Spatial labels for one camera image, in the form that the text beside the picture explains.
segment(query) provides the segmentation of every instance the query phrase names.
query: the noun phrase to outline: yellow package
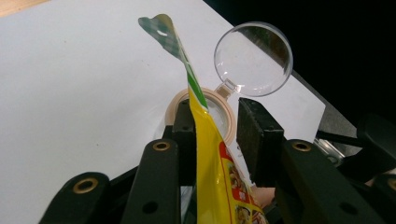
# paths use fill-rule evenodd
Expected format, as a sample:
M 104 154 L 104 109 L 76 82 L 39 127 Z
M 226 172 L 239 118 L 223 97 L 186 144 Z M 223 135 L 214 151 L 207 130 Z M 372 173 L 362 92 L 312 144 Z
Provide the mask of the yellow package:
M 197 138 L 197 223 L 267 223 L 209 114 L 206 99 L 172 20 L 160 14 L 152 19 L 140 18 L 139 24 L 164 49 L 180 59 L 187 71 L 190 108 Z

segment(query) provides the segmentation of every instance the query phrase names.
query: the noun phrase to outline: beige ring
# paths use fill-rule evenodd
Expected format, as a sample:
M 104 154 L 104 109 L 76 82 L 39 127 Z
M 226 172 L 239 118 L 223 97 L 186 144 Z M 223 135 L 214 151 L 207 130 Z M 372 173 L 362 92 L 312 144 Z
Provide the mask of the beige ring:
M 227 119 L 228 122 L 228 127 L 227 127 L 227 133 L 223 137 L 223 141 L 226 144 L 226 146 L 229 146 L 233 139 L 235 138 L 236 135 L 236 119 L 235 115 L 233 114 L 233 110 L 231 109 L 230 105 L 227 103 L 227 101 L 216 93 L 215 91 L 212 91 L 207 88 L 201 88 L 204 96 L 206 99 L 214 102 L 216 105 L 218 105 L 222 111 L 224 111 L 224 116 Z M 180 91 L 171 101 L 169 104 L 168 108 L 166 109 L 165 113 L 165 125 L 173 125 L 175 122 L 175 116 L 177 112 L 177 106 L 180 102 L 189 99 L 189 92 L 188 90 L 183 90 Z

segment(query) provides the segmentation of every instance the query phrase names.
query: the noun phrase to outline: white table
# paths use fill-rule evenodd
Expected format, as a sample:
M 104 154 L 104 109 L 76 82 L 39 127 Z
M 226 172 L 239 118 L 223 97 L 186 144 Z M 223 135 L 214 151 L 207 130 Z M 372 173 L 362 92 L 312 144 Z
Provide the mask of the white table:
M 112 179 L 138 165 L 187 88 L 183 64 L 137 23 L 160 13 L 172 18 L 201 86 L 214 90 L 214 49 L 232 26 L 200 0 L 52 0 L 0 20 L 1 223 L 37 223 L 75 175 Z M 235 115 L 238 97 L 228 100 Z M 288 139 L 313 142 L 325 105 L 294 77 L 254 99 Z

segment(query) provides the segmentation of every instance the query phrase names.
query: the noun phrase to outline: clear plastic lid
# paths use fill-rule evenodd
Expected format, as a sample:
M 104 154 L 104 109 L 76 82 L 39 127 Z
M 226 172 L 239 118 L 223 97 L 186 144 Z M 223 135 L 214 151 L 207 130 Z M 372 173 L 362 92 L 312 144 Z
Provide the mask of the clear plastic lid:
M 288 39 L 274 25 L 235 26 L 216 45 L 215 67 L 223 85 L 246 96 L 264 96 L 289 79 L 293 57 Z

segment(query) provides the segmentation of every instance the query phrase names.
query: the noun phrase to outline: dark floor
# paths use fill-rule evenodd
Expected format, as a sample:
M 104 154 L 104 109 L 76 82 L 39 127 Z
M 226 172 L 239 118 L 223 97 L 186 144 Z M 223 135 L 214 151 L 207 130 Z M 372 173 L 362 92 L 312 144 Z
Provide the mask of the dark floor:
M 396 124 L 396 7 L 305 1 L 205 0 L 232 25 L 265 21 L 288 38 L 297 71 L 357 126 L 366 113 Z

